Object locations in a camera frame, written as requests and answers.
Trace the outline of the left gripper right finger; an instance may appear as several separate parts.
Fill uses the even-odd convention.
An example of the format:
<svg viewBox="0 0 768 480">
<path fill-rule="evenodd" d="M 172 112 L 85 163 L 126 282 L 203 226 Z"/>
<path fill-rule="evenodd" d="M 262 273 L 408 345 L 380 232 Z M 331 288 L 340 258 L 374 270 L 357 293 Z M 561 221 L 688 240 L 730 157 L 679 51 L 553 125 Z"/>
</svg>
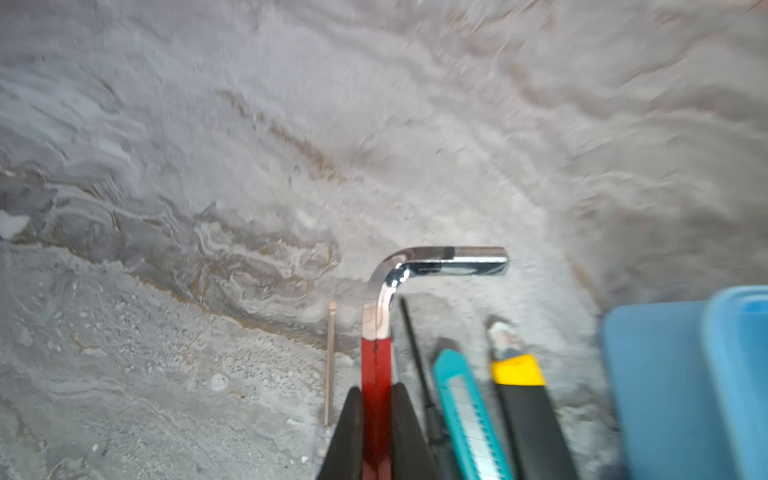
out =
<svg viewBox="0 0 768 480">
<path fill-rule="evenodd" d="M 403 383 L 391 389 L 392 478 L 435 480 L 438 471 Z"/>
</svg>

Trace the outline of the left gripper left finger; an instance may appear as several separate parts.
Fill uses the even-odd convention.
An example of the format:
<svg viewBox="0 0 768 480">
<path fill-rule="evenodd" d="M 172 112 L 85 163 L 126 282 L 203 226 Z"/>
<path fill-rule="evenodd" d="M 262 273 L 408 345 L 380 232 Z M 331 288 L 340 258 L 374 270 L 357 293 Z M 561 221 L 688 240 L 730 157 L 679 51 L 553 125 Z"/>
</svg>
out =
<svg viewBox="0 0 768 480">
<path fill-rule="evenodd" d="M 349 389 L 339 421 L 323 458 L 318 480 L 361 480 L 364 438 L 363 394 Z"/>
</svg>

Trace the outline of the red handled hex key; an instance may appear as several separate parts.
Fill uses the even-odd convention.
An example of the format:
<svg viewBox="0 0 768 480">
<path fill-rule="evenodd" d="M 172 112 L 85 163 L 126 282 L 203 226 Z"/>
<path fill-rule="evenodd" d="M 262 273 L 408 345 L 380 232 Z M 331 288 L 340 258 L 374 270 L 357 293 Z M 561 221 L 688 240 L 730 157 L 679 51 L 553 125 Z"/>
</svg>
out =
<svg viewBox="0 0 768 480">
<path fill-rule="evenodd" d="M 366 287 L 361 324 L 364 479 L 391 479 L 393 362 L 391 304 L 407 280 L 430 275 L 502 275 L 500 246 L 419 246 L 397 251 L 376 267 Z"/>
</svg>

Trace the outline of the blue plastic tool box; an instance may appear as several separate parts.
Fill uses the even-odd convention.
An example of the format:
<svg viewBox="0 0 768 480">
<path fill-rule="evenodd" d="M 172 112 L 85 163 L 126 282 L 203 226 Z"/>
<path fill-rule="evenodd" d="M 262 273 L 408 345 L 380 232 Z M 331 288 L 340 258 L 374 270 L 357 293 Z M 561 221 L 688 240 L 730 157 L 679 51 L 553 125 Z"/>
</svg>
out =
<svg viewBox="0 0 768 480">
<path fill-rule="evenodd" d="M 617 307 L 602 340 L 629 478 L 766 478 L 766 287 Z"/>
</svg>

